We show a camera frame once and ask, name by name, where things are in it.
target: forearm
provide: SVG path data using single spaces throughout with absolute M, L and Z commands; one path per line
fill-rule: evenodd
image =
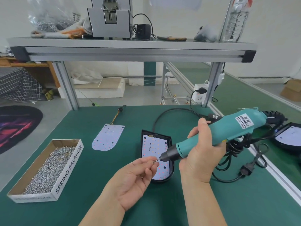
M 125 210 L 114 196 L 102 193 L 79 226 L 120 226 Z
M 225 226 L 226 221 L 209 183 L 181 174 L 189 226 Z

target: power adapter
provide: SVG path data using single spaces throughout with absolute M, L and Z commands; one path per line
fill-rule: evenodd
M 136 25 L 136 38 L 141 40 L 148 40 L 151 38 L 151 25 L 137 24 Z

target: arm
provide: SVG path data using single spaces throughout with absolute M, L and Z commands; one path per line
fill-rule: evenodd
M 137 159 L 122 167 L 104 187 L 79 226 L 119 226 L 124 214 L 144 194 L 157 172 L 156 157 Z
M 226 153 L 226 142 L 212 146 L 210 128 L 204 118 L 188 138 L 199 133 L 198 144 L 179 164 L 189 226 L 226 226 L 226 221 L 209 184 L 211 174 Z

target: white power strip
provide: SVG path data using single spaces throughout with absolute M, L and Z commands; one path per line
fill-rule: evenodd
M 209 86 L 209 82 L 206 81 L 205 84 L 195 84 L 194 85 L 194 90 L 198 90 L 199 88 L 204 88 L 208 90 L 208 86 Z M 195 102 L 199 102 L 200 104 L 204 104 L 205 98 L 206 98 L 206 94 L 200 94 L 198 92 L 194 92 L 192 95 L 192 100 L 194 100 Z

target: teal electric screwdriver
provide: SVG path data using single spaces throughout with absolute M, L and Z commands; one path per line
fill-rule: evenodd
M 212 133 L 212 145 L 215 146 L 225 140 L 233 140 L 252 133 L 254 129 L 265 125 L 266 121 L 267 116 L 263 112 L 258 111 L 258 108 L 247 108 L 224 116 L 220 120 L 209 124 Z M 195 135 L 168 148 L 158 160 L 167 162 L 185 158 L 197 143 L 198 135 Z

